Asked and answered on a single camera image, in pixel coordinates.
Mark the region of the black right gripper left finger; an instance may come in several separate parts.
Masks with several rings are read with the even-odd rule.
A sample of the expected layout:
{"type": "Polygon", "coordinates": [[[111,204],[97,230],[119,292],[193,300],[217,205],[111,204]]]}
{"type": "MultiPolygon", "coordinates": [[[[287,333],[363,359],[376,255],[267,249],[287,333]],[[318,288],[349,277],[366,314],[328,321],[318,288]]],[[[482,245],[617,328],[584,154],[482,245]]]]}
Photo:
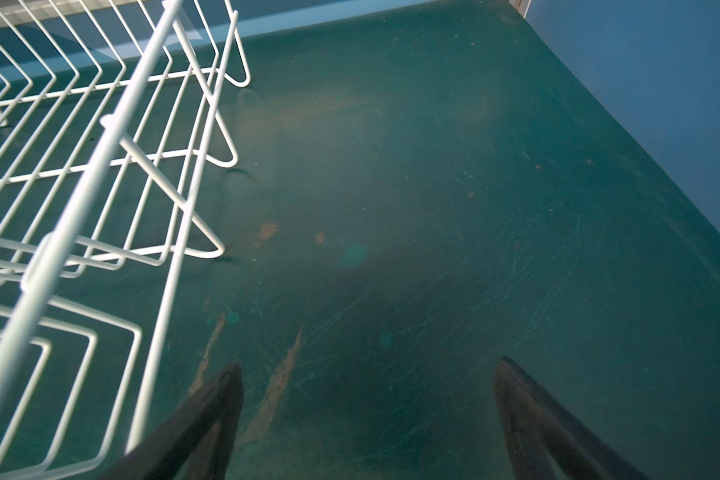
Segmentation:
{"type": "Polygon", "coordinates": [[[187,399],[102,479],[224,479],[244,401],[242,371],[230,363],[187,399]]]}

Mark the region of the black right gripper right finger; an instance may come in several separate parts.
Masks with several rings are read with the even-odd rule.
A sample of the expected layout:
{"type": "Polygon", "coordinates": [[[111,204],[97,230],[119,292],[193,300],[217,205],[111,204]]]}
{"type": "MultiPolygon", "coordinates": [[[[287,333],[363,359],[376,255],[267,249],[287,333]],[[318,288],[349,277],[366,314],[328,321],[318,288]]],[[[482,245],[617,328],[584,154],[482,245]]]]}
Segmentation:
{"type": "Polygon", "coordinates": [[[604,443],[508,357],[494,372],[502,431],[517,479],[644,479],[646,475],[604,443]]]}

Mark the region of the aluminium right corner post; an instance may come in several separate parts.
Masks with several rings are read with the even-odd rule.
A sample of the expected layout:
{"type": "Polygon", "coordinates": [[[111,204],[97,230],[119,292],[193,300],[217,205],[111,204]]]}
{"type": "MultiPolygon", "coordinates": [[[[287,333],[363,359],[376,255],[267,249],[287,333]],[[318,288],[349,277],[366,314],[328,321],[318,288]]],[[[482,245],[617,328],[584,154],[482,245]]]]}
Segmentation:
{"type": "Polygon", "coordinates": [[[509,0],[510,5],[523,17],[526,18],[533,0],[509,0]]]}

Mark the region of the aluminium back frame rail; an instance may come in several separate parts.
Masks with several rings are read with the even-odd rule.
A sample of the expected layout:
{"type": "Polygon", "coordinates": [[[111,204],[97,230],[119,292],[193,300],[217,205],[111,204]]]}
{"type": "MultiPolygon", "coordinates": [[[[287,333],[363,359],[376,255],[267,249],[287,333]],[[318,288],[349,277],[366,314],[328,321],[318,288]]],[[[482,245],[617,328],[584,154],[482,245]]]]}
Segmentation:
{"type": "Polygon", "coordinates": [[[22,25],[33,23],[35,19],[48,20],[59,18],[61,14],[72,15],[84,13],[86,11],[97,11],[107,8],[120,8],[122,5],[142,4],[146,5],[146,1],[136,0],[0,0],[0,28],[7,27],[8,24],[22,25]]]}

